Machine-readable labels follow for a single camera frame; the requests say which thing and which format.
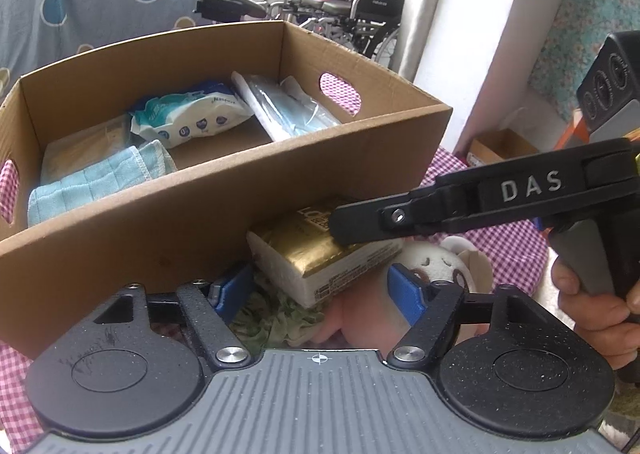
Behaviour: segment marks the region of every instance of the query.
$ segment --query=wheelchair wheel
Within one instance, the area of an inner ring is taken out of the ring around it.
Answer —
[[[363,56],[388,68],[391,56],[396,50],[399,31],[400,27],[397,23],[388,22],[380,26],[367,44],[365,52],[362,53]]]

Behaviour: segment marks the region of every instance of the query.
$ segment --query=camera lens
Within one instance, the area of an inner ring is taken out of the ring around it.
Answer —
[[[598,71],[593,79],[593,85],[602,108],[607,110],[611,106],[612,101],[611,85],[609,84],[609,80],[607,80],[607,75],[602,71]]]
[[[613,83],[620,89],[626,87],[626,66],[625,61],[617,53],[609,57],[609,69],[613,77]]]
[[[596,103],[593,101],[593,96],[590,92],[584,95],[584,109],[587,111],[589,119],[596,119]]]

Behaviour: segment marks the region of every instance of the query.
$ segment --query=plastic packet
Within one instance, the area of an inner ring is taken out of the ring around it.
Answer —
[[[219,134],[253,115],[231,89],[213,81],[186,92],[143,98],[131,114],[131,132],[146,141],[160,140],[165,148]]]
[[[264,76],[238,72],[233,72],[231,80],[273,141],[340,125],[293,76],[285,78],[282,85]]]
[[[49,143],[42,158],[41,184],[49,185],[130,147],[130,126],[131,117],[123,114]]]

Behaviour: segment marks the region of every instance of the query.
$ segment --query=gold tissue package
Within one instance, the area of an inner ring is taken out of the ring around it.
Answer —
[[[305,308],[342,290],[402,248],[402,239],[351,246],[336,243],[329,233],[329,215],[349,202],[326,199],[247,232],[257,267]]]

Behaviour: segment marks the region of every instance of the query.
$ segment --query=light blue cloth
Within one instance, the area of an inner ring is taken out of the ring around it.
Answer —
[[[146,143],[140,150],[129,147],[60,181],[34,189],[29,196],[29,226],[175,170],[174,161],[158,140]]]

